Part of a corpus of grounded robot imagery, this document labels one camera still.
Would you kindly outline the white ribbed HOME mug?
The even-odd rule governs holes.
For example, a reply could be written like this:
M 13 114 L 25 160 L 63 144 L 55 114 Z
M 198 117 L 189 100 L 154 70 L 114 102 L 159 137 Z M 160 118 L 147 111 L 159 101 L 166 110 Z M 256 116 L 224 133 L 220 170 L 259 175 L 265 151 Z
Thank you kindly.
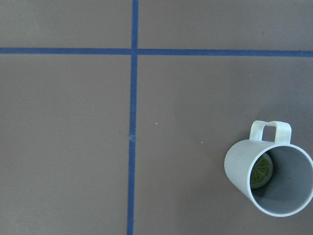
M 270 216 L 294 215 L 313 198 L 313 161 L 291 144 L 291 126 L 285 122 L 254 121 L 249 139 L 228 150 L 224 171 L 255 207 Z

